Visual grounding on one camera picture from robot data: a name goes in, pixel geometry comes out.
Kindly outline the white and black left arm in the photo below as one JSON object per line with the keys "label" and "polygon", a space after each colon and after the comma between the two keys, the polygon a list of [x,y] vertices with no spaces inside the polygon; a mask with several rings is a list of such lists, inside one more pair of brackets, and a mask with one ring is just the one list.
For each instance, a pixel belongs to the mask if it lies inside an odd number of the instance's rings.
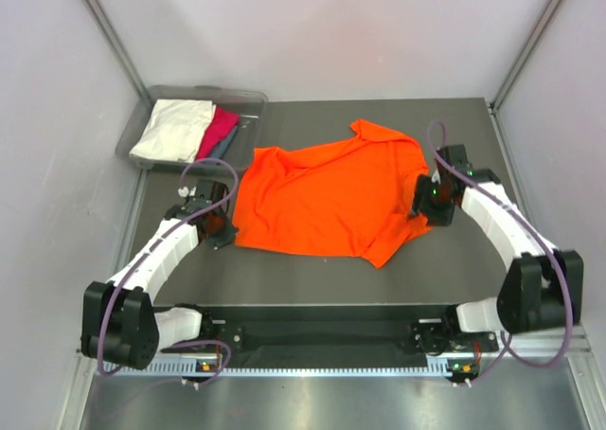
{"label": "white and black left arm", "polygon": [[209,311],[195,304],[159,310],[154,301],[200,244],[220,249],[234,242],[237,229],[227,215],[233,191],[222,182],[201,179],[179,194],[183,203],[168,209],[133,259],[111,278],[86,288],[80,336],[84,356],[142,370],[163,349],[186,343],[201,351],[214,342],[217,331]]}

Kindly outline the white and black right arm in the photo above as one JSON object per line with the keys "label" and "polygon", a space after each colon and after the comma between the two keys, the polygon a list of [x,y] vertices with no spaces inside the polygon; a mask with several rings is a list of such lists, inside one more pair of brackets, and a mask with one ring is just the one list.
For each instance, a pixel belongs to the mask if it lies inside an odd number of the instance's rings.
{"label": "white and black right arm", "polygon": [[470,170],[474,188],[446,170],[417,178],[410,216],[448,226],[459,207],[481,228],[499,254],[506,276],[496,297],[450,307],[442,339],[462,350],[478,332],[512,334],[563,328],[580,322],[583,260],[521,226],[525,218],[489,169]]}

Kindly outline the orange t shirt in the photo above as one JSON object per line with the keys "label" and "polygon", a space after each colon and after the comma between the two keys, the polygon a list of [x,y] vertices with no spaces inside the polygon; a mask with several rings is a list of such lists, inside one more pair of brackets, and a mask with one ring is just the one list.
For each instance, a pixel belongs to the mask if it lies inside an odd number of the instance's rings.
{"label": "orange t shirt", "polygon": [[352,138],[330,144],[255,151],[233,213],[236,246],[381,268],[430,231],[409,213],[417,179],[429,172],[419,143],[364,119],[350,129]]}

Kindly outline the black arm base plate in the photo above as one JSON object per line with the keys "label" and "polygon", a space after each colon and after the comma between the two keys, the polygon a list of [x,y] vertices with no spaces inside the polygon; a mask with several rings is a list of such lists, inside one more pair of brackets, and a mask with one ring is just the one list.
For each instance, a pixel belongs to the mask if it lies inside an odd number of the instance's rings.
{"label": "black arm base plate", "polygon": [[463,333],[446,305],[215,306],[202,310],[201,336],[235,352],[265,347],[393,347],[406,354],[497,351],[496,335]]}

